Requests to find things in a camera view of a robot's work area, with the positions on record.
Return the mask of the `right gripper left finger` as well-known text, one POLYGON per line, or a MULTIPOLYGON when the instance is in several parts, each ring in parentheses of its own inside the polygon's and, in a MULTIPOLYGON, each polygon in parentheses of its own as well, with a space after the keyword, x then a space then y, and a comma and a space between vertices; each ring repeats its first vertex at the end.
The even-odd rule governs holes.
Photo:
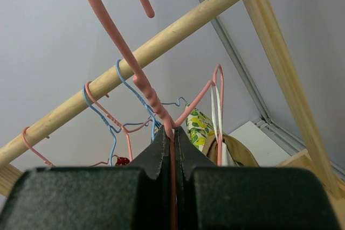
POLYGON ((170 229, 169 139, 128 165, 27 170, 1 210, 1 229, 170 229))

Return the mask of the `pink hanger of tan skirt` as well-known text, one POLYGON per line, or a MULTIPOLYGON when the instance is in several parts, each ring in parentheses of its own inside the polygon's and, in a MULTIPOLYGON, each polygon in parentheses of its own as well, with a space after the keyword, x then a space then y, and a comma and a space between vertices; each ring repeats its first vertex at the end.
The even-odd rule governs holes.
MULTIPOLYGON (((164 108, 160 99, 158 98, 155 90, 151 86, 148 78, 142 70, 142 67, 139 65, 135 59, 132 51, 127 45, 126 41, 122 37, 115 23, 111 19, 108 11, 106 10, 102 0, 88 0, 94 13, 96 14, 98 20, 110 36, 111 40, 114 42, 125 61, 129 67, 134 72, 133 83, 137 88, 143 93, 147 99, 148 104, 152 107, 154 113, 163 121, 164 128, 167 131, 167 135, 170 139, 169 142, 169 152, 171 154, 170 158, 170 176, 171 176, 171 194, 170 194, 170 229, 177 229, 177 208, 176 208, 176 170, 175 170, 175 144, 174 144, 174 133, 173 128, 175 128, 175 122, 172 120, 171 116, 164 108)), ((149 0, 140 0, 146 15, 149 18, 155 16, 155 12, 149 2, 149 0)), ((221 86, 221 92, 219 91, 213 81, 211 81, 211 117, 213 129, 215 130, 215 136, 218 137, 218 161, 217 165, 220 165, 222 162, 222 140, 223 140, 223 95, 224 95, 224 86, 221 86), (217 111, 216 115, 215 102, 213 97, 213 89, 216 90, 217 96, 217 111)))

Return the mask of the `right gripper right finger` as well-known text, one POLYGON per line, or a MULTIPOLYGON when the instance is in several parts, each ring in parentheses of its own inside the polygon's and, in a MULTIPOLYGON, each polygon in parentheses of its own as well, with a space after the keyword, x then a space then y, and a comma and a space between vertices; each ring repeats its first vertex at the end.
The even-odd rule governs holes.
POLYGON ((175 130, 179 229, 340 229, 316 175, 301 168, 219 167, 175 130))

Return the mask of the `tan khaki skirt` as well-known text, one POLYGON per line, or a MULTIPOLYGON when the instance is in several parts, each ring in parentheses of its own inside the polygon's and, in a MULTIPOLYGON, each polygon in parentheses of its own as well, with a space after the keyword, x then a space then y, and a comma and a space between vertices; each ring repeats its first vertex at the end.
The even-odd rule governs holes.
MULTIPOLYGON (((242 166, 259 167, 255 157, 244 144, 227 134, 223 135, 223 140, 225 141, 227 150, 230 152, 230 155, 235 162, 239 162, 242 166)), ((206 139, 202 149, 202 153, 214 164, 217 164, 217 148, 218 144, 216 142, 216 138, 214 136, 210 136, 206 139)))

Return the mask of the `lemon print skirt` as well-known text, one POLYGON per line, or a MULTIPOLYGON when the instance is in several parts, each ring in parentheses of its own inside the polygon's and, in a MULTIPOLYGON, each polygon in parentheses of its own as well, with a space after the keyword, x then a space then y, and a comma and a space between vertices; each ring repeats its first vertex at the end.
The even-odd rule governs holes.
POLYGON ((194 108, 185 122, 190 142, 202 151, 208 137, 215 134, 211 119, 199 109, 194 108))

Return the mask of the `blue hanger of lemon skirt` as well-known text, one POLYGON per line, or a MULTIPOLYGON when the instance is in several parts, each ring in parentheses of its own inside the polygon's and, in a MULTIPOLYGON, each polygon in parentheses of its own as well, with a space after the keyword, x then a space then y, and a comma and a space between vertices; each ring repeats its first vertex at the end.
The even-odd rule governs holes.
POLYGON ((155 118, 156 113, 154 112, 153 108, 147 103, 147 101, 144 100, 144 98, 138 93, 138 91, 136 91, 129 83, 126 82, 123 75, 121 74, 121 70, 119 66, 120 61, 121 59, 118 59, 115 63, 116 72, 118 73, 118 76, 121 82, 138 98, 138 100, 142 103, 142 105, 147 110, 149 114, 149 118, 153 122, 151 126, 151 141, 153 141, 156 135, 156 130, 159 130, 163 124, 162 122, 160 122, 158 119, 155 118))

